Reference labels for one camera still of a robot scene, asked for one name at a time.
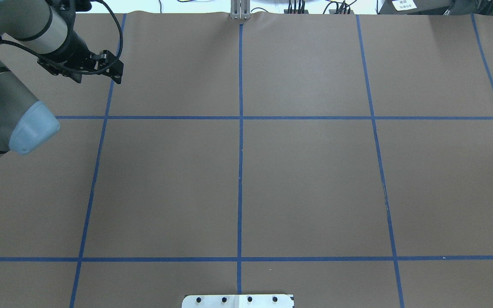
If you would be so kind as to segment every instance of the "white metal plate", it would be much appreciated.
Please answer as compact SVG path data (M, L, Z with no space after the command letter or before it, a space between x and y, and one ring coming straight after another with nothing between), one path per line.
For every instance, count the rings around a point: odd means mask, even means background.
M186 296L182 308L294 308L294 296L287 294L242 294Z

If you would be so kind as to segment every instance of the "white label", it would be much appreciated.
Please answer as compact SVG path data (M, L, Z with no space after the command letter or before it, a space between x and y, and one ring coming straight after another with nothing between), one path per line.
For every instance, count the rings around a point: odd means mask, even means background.
M417 8L416 3L414 3L413 0L395 0L392 1L392 4L395 6L397 11L412 10Z

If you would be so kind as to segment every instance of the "horizontal blue line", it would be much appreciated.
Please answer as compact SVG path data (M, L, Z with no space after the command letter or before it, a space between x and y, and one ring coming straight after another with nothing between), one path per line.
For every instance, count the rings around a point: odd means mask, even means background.
M77 262L77 258L0 257L0 262Z
M83 258L83 262L343 262L343 261L393 261L393 257L101 257ZM0 262L77 262L78 258L52 258L52 257L0 257ZM398 261L461 261L461 260L493 260L493 255L420 255L397 256Z
M104 119L103 115L58 115L58 119ZM202 116L202 115L110 115L108 119L170 119L170 120L239 120L239 116ZM402 116L379 115L377 120L493 120L493 117L438 117L438 116ZM255 115L245 116L245 120L370 120L369 115Z

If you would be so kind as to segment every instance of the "grid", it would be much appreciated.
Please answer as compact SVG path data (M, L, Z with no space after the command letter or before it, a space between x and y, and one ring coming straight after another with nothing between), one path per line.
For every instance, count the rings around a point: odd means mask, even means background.
M125 30L125 23L127 14L123 15L122 29ZM493 78L485 58L483 47L481 45L481 39L477 29L477 23L475 16L471 15L473 23L473 30L477 38L479 51L484 63L484 68L489 78L491 88L493 90ZM362 66L364 69L364 79L366 82L366 95L368 96L368 107L370 109L370 116L246 116L243 114L243 24L238 26L239 31L239 50L238 50L238 88L239 88L239 116L148 116L148 115L110 115L111 100L113 94L113 81L111 82L107 104L104 115L60 115L59 119L103 119L102 130L100 135L100 142L98 144L98 152L96 155L96 162L94 167L94 175L92 177L92 184L90 187L90 195L88 201L88 207L86 209L86 216L84 220L84 227L82 238L80 242L80 251L76 258L59 258L59 257L0 257L0 262L64 262L64 263L76 263L76 272L74 277L74 284L72 289L72 295L70 298L70 308L74 307L78 283L80 281L80 273L82 263L103 263L103 262L157 262L157 263L189 263L189 262L233 262L237 264L237 292L242 293L241 286L241 265L243 262L340 262L340 261L393 261L395 268L395 279L397 283L397 295L399 298L399 305L401 308L405 307L403 299L403 287L401 284L401 273L399 270L399 261L493 261L493 255L427 255L427 256L400 256L397 254L395 247L395 235L393 232L392 213L389 205L389 198L387 195L387 185L385 177L385 166L382 162L382 154L380 151L380 141L377 132L376 120L464 120L464 121L493 121L493 117L484 116L378 116L375 115L374 105L372 103L372 93L370 89L369 72L366 65L366 58L364 52L364 45L362 41L362 28L360 17L356 16L356 25L358 29L358 37L360 42L360 52L362 55ZM98 168L100 165L100 158L103 152L104 137L106 134L106 126L108 120L115 119L170 119L170 120L236 120L239 124L239 149L238 149L238 200L237 200L237 257L169 257L169 258L138 258L138 257L107 257L107 258L92 258L84 257L84 249L86 239L88 236L90 213L92 210L92 202L95 196L95 187L98 178ZM243 130L244 121L250 120L366 120L371 121L372 131L374 134L374 143L379 167L379 174L381 178L381 184L383 186L383 192L385 194L385 206L387 212L387 226L389 230L389 243L391 245L391 256L377 256L377 257L243 257L242 253L242 231L243 231Z

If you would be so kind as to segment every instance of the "white bracket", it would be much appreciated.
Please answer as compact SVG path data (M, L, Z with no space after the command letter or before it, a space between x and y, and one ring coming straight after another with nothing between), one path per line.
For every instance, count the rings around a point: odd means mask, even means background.
M250 0L231 0L231 19L250 19Z
M182 308L294 308L294 296L288 294L244 294L186 296Z

